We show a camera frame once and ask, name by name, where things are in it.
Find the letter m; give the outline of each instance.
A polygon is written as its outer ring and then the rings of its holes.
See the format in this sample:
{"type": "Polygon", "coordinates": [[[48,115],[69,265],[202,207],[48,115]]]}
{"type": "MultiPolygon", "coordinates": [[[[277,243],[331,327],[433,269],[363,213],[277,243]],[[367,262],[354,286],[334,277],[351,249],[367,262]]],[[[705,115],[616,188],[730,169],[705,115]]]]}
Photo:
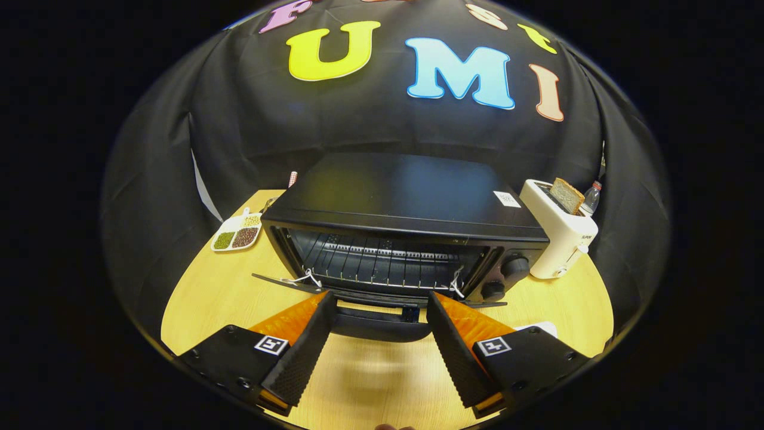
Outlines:
{"type": "Polygon", "coordinates": [[[513,109],[515,101],[510,96],[507,82],[507,61],[510,56],[489,47],[477,47],[462,62],[454,51],[439,39],[415,37],[406,46],[416,52],[416,82],[407,90],[411,97],[439,99],[445,91],[438,86],[437,73],[443,77],[451,93],[457,99],[467,95],[472,83],[480,77],[477,91],[472,98],[481,105],[500,109],[513,109]]]}

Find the tray with beans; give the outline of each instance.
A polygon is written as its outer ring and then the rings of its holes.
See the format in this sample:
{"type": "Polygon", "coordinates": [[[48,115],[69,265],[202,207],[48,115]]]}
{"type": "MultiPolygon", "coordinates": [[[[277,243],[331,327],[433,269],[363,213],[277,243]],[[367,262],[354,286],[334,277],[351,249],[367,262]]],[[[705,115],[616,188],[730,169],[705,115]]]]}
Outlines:
{"type": "Polygon", "coordinates": [[[262,226],[261,213],[249,213],[249,208],[244,208],[244,213],[237,217],[228,218],[212,237],[209,247],[215,252],[238,251],[254,245],[257,235],[262,226]]]}

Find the round wooden table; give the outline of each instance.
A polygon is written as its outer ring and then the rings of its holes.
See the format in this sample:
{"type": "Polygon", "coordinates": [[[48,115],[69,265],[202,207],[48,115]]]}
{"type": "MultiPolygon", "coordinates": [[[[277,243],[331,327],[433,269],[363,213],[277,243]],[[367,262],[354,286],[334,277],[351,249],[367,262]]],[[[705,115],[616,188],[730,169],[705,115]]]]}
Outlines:
{"type": "MultiPolygon", "coordinates": [[[[283,190],[262,190],[234,215],[259,211],[283,190]]],[[[178,281],[167,303],[161,340],[177,355],[226,324],[251,327],[311,294],[253,277],[290,274],[263,232],[249,249],[216,253],[207,242],[178,281]]],[[[599,272],[588,256],[560,279],[526,277],[507,292],[507,306],[481,312],[511,327],[552,322],[558,338],[592,357],[613,334],[613,310],[599,272]]],[[[347,308],[396,312],[339,302],[347,308]]],[[[419,320],[425,322],[426,310],[419,320]]],[[[388,423],[416,430],[464,428],[475,419],[461,405],[432,334],[396,344],[330,334],[299,406],[278,419],[316,430],[372,430],[388,423]]]]}

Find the white sticker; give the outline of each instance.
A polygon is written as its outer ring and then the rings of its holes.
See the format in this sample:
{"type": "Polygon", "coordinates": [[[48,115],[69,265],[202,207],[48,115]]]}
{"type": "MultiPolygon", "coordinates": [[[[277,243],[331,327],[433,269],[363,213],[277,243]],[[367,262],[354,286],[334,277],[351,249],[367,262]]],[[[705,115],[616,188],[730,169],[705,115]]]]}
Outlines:
{"type": "Polygon", "coordinates": [[[507,206],[507,207],[520,207],[520,204],[517,203],[517,200],[515,200],[515,197],[512,197],[512,194],[503,193],[501,191],[494,191],[494,194],[496,194],[496,197],[499,197],[499,201],[504,206],[507,206]]]}
{"type": "Polygon", "coordinates": [[[494,337],[493,339],[480,340],[477,343],[477,345],[480,347],[481,350],[483,350],[483,354],[485,354],[486,357],[490,357],[498,353],[506,353],[507,351],[512,350],[512,348],[510,348],[510,346],[507,345],[507,342],[505,342],[504,339],[502,339],[501,337],[494,337]]]}
{"type": "Polygon", "coordinates": [[[284,347],[289,343],[286,339],[280,339],[274,336],[263,336],[254,349],[261,350],[265,353],[272,353],[273,355],[279,355],[284,347]]]}

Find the bread slice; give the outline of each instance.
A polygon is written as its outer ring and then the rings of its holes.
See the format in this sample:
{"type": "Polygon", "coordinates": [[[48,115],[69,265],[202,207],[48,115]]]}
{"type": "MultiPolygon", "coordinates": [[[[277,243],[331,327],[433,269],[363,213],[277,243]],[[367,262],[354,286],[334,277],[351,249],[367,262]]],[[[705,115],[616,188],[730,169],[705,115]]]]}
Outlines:
{"type": "Polygon", "coordinates": [[[584,203],[584,195],[578,192],[572,185],[566,182],[564,179],[555,178],[555,183],[552,184],[552,189],[549,193],[557,199],[557,201],[568,211],[570,214],[578,212],[578,208],[584,203]]]}

